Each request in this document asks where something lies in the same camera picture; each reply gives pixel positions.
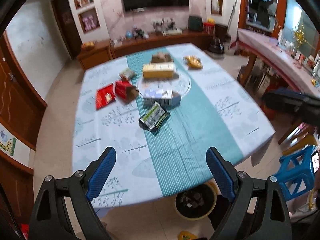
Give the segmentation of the red snack wrapper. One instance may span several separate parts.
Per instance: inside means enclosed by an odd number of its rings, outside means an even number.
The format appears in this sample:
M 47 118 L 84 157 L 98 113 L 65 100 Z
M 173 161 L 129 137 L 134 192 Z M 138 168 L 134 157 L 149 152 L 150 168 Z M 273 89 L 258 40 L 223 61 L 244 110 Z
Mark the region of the red snack wrapper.
M 102 109 L 114 102 L 116 96 L 114 94 L 114 85 L 111 83 L 97 90 L 95 97 L 96 110 Z

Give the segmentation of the green black printed packet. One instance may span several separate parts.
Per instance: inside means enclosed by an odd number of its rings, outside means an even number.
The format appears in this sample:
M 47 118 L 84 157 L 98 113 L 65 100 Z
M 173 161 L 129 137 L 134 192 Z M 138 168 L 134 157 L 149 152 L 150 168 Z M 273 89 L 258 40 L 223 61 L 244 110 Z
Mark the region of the green black printed packet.
M 155 102 L 149 111 L 139 118 L 139 124 L 144 130 L 157 132 L 169 116 L 170 113 Z

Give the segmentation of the red brown paper box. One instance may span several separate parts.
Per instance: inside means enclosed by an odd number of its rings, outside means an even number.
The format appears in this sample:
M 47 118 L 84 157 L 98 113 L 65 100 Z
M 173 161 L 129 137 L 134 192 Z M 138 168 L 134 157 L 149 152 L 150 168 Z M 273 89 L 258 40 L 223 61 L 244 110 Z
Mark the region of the red brown paper box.
M 116 81 L 114 91 L 116 96 L 125 103 L 130 103 L 139 96 L 139 90 L 129 81 Z

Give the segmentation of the white blue box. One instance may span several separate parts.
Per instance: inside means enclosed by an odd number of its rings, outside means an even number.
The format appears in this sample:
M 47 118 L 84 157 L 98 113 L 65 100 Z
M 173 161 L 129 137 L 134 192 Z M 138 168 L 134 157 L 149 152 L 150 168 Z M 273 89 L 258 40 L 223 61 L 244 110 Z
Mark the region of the white blue box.
M 148 88 L 144 90 L 143 102 L 147 106 L 152 106 L 155 102 L 164 107 L 174 107 L 179 105 L 182 96 L 170 89 Z

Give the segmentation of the small green white wrapper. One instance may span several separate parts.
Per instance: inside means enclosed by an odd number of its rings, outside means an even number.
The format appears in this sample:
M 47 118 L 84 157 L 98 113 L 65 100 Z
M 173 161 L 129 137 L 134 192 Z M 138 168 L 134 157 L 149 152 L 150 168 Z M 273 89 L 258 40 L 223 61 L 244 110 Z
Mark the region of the small green white wrapper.
M 131 70 L 130 68 L 126 68 L 125 70 L 123 70 L 120 74 L 119 74 L 120 78 L 122 80 L 132 80 L 134 77 L 136 77 L 136 73 Z

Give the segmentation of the yellow snack bag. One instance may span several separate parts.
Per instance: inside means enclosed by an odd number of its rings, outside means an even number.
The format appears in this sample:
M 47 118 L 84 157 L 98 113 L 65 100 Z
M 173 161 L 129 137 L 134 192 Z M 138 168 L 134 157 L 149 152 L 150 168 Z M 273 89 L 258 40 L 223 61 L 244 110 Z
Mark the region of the yellow snack bag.
M 185 56 L 184 61 L 189 68 L 192 69 L 202 69 L 203 65 L 201 63 L 201 59 L 196 56 Z

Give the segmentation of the yellow rectangular carton box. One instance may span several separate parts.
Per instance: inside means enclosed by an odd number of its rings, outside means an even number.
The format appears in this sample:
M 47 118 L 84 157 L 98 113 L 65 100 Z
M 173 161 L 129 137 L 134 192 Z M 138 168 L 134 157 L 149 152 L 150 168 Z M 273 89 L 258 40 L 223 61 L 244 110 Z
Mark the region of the yellow rectangular carton box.
M 151 63 L 143 65 L 143 77 L 145 79 L 170 79 L 174 77 L 174 63 Z

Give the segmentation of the brown pulp cup carrier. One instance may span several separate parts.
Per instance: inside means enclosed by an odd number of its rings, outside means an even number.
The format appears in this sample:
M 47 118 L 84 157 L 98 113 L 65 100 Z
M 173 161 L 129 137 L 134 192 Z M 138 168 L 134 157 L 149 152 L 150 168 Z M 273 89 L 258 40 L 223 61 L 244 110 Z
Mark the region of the brown pulp cup carrier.
M 169 63 L 173 62 L 173 59 L 169 53 L 158 52 L 157 54 L 153 54 L 150 63 Z

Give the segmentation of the round yellow trash bin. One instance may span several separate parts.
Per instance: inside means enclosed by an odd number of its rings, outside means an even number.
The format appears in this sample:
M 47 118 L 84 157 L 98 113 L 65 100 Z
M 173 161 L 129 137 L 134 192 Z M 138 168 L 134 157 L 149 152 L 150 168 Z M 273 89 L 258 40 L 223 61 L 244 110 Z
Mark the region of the round yellow trash bin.
M 175 197 L 175 211 L 186 220 L 201 220 L 213 211 L 218 192 L 212 181 L 180 192 Z

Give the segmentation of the blue plastic stool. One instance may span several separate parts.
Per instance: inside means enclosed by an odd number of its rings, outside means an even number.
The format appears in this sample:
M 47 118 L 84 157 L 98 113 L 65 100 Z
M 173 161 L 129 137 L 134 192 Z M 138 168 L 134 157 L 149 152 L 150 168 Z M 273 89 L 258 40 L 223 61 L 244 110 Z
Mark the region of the blue plastic stool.
M 300 197 L 314 187 L 315 173 L 319 168 L 316 146 L 306 148 L 279 159 L 280 169 L 273 176 L 280 185 L 285 201 Z

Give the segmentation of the left yellow slipper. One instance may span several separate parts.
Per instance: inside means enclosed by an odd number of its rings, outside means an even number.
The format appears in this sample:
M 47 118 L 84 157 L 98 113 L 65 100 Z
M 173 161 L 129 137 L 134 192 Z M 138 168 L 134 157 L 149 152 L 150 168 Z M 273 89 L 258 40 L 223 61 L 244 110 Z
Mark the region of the left yellow slipper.
M 181 231 L 178 234 L 177 239 L 178 240 L 194 240 L 194 239 L 198 239 L 198 237 L 191 232 Z

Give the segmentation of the brown wooden door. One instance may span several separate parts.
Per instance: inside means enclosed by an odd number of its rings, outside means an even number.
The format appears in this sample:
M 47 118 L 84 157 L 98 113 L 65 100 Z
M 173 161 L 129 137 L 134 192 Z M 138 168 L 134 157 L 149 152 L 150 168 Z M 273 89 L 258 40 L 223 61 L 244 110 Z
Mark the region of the brown wooden door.
M 35 150 L 47 103 L 27 79 L 6 33 L 1 36 L 1 123 Z

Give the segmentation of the red basket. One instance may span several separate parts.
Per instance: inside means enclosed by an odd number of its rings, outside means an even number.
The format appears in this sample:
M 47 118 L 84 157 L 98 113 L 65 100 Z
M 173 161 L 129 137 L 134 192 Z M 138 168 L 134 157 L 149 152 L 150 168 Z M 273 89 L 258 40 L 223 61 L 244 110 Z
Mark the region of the red basket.
M 208 35 L 213 35 L 215 31 L 215 23 L 212 22 L 204 22 L 203 23 L 203 31 Z

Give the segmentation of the wooden tv cabinet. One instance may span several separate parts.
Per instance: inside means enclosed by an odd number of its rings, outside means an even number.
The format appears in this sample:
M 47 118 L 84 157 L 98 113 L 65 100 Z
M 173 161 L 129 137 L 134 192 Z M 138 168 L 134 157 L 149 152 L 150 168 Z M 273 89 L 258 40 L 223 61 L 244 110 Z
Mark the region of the wooden tv cabinet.
M 179 35 L 163 36 L 154 33 L 149 34 L 149 38 L 145 39 L 129 39 L 124 40 L 120 45 L 112 45 L 111 40 L 97 42 L 91 50 L 83 50 L 76 57 L 79 60 L 83 70 L 95 67 L 116 58 L 126 56 L 132 53 L 166 47 L 170 45 L 192 43 L 202 50 L 206 50 L 213 40 L 214 35 L 206 32 L 197 32 L 184 30 Z

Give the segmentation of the black toaster appliance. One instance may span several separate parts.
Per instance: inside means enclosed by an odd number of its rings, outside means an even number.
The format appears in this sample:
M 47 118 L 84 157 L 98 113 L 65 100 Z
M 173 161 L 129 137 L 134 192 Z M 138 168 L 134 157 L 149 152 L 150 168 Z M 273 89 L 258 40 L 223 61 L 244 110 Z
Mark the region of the black toaster appliance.
M 191 31 L 203 31 L 203 20 L 200 16 L 190 15 L 188 17 L 188 30 Z

